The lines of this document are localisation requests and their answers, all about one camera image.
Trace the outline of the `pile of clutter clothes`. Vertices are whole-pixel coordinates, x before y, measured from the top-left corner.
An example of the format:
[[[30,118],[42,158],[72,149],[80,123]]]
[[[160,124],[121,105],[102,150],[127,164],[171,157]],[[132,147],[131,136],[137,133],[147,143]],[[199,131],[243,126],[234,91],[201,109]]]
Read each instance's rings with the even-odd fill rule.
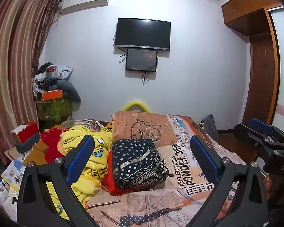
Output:
[[[32,89],[35,100],[42,101],[42,93],[61,90],[62,98],[68,98],[74,103],[81,103],[81,97],[72,83],[69,82],[74,68],[67,65],[45,63],[32,78]]]

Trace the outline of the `striped red beige curtain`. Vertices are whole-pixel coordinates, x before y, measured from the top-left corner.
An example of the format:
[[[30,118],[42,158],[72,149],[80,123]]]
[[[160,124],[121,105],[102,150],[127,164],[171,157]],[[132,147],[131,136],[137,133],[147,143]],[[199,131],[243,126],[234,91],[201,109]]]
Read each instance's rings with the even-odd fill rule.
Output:
[[[60,0],[0,0],[0,163],[14,147],[11,131],[37,122],[32,78]]]

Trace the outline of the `red and white box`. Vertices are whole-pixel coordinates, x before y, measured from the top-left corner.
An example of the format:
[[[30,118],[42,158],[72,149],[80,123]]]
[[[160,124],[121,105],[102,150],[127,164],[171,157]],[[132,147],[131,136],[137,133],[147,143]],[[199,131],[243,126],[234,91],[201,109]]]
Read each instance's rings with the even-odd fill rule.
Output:
[[[13,129],[11,134],[14,142],[23,144],[38,132],[39,129],[36,122],[27,122]]]

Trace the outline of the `navy patterned hooded garment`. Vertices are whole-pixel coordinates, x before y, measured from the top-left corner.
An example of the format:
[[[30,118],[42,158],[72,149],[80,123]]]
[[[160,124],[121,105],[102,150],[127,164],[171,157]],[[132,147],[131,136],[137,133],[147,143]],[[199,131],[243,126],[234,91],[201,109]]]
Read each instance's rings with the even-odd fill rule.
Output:
[[[168,177],[166,164],[150,139],[121,139],[112,147],[112,170],[121,189],[152,186]]]

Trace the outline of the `red plush garment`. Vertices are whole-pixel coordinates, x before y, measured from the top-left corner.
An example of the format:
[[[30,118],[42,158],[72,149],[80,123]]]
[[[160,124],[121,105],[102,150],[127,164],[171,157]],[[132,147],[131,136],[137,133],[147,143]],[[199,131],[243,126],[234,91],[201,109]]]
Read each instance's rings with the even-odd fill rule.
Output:
[[[51,128],[48,131],[44,131],[41,134],[41,139],[45,145],[48,146],[45,152],[45,160],[47,163],[52,163],[56,158],[64,158],[64,154],[61,154],[58,150],[58,143],[60,142],[60,136],[67,129]]]

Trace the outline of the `red folded garment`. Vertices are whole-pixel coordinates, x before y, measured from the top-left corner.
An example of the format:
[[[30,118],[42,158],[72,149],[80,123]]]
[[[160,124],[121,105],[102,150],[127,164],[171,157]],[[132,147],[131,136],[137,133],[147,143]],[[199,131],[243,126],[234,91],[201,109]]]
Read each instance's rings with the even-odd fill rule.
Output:
[[[101,188],[106,192],[109,192],[112,196],[122,196],[124,194],[129,194],[132,192],[142,191],[142,190],[149,190],[150,185],[142,186],[142,187],[130,187],[128,189],[121,189],[117,184],[113,177],[113,170],[112,170],[112,151],[108,154],[108,169],[104,174],[104,177],[101,181]]]

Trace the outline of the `large wall television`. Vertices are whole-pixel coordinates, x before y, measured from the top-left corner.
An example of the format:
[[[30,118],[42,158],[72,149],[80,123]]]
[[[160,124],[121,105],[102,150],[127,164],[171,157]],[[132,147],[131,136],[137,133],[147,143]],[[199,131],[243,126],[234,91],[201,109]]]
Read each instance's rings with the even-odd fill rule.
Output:
[[[170,50],[171,23],[153,19],[118,19],[115,45],[124,48]]]

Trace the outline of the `orange shoe box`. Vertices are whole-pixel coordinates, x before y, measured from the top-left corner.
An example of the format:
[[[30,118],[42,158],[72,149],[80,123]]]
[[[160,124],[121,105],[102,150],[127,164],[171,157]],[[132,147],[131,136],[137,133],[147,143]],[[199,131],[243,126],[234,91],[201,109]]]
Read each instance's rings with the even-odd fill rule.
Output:
[[[42,101],[54,100],[62,98],[63,94],[61,90],[52,90],[42,93]]]

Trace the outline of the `white air conditioner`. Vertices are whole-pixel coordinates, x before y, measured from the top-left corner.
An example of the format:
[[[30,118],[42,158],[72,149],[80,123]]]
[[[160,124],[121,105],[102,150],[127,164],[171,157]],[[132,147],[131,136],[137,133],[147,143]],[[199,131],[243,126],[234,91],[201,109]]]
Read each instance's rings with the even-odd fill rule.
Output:
[[[81,10],[105,7],[108,3],[109,0],[63,0],[61,13],[65,15]]]

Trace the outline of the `brown wooden wardrobe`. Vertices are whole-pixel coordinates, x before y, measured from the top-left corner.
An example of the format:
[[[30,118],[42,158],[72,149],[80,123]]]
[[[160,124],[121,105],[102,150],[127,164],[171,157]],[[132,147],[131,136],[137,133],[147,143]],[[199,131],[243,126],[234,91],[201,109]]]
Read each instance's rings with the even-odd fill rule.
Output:
[[[250,79],[242,123],[252,118],[271,124],[277,105],[280,60],[277,35],[269,9],[281,6],[280,0],[226,0],[222,3],[224,23],[248,36]]]

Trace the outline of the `newspaper print bed blanket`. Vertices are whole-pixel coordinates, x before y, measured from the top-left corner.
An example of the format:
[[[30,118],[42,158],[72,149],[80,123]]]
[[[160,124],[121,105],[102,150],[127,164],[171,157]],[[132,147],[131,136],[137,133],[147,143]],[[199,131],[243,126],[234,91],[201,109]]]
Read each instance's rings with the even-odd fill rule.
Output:
[[[243,164],[237,154],[219,145],[187,116],[120,111],[113,115],[111,125],[98,132],[85,124],[75,124],[63,132],[59,152],[66,155],[85,135],[94,138],[95,148],[72,189],[99,226],[185,226],[214,189],[190,149],[194,135],[200,136],[220,157]],[[122,196],[103,190],[101,181],[108,169],[108,154],[121,139],[152,140],[165,161],[167,179],[149,190]]]

